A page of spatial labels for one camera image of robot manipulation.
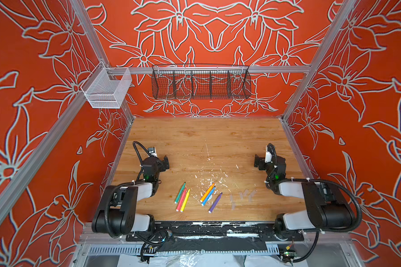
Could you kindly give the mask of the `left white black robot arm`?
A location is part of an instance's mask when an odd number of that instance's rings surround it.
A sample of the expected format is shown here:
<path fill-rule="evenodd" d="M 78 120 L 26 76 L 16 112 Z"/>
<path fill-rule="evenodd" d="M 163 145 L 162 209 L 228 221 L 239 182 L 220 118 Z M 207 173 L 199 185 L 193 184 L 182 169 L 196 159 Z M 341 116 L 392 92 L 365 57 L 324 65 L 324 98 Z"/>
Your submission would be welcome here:
<path fill-rule="evenodd" d="M 105 188 L 91 222 L 94 233 L 120 238 L 154 231 L 153 215 L 137 213 L 137 203 L 157 193 L 160 174 L 169 169 L 169 160 L 158 158 L 155 148 L 146 148 L 138 141 L 133 141 L 133 148 L 140 163 L 137 178 Z"/>

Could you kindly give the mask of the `purple marker pen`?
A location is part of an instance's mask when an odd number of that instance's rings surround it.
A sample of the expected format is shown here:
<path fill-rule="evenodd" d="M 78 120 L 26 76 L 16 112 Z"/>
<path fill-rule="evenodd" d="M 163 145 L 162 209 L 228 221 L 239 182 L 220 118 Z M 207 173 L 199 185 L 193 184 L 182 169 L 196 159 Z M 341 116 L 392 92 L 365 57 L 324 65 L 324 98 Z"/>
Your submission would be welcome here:
<path fill-rule="evenodd" d="M 208 212 L 211 214 L 213 213 L 214 209 L 216 208 L 217 204 L 219 203 L 219 201 L 222 198 L 222 192 L 218 195 L 218 197 L 216 197 L 216 200 L 213 202 L 212 206 L 209 208 Z"/>

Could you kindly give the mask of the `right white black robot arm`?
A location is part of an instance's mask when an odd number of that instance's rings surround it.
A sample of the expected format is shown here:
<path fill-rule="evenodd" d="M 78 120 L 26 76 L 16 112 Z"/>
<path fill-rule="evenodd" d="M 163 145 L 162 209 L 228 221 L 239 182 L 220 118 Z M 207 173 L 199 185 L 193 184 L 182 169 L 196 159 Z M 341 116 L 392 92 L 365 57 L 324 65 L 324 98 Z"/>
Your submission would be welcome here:
<path fill-rule="evenodd" d="M 362 207 L 355 195 L 337 182 L 322 179 L 286 177 L 286 159 L 278 156 L 273 144 L 266 146 L 264 157 L 255 155 L 254 167 L 265 171 L 266 188 L 274 194 L 304 200 L 305 209 L 279 214 L 273 232 L 287 239 L 297 232 L 347 233 L 362 222 Z"/>

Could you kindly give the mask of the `blue marker pen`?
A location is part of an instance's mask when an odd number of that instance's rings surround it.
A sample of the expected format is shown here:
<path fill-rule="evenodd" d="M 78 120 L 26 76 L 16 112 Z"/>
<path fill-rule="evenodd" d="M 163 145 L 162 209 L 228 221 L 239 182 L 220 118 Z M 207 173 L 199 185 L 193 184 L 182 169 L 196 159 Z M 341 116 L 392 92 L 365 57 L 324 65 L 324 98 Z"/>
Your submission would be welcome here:
<path fill-rule="evenodd" d="M 208 195 L 206 196 L 206 198 L 203 200 L 202 202 L 202 206 L 205 206 L 206 203 L 208 202 L 208 200 L 212 197 L 213 193 L 215 192 L 216 187 L 213 187 L 211 189 L 211 191 L 208 193 Z"/>

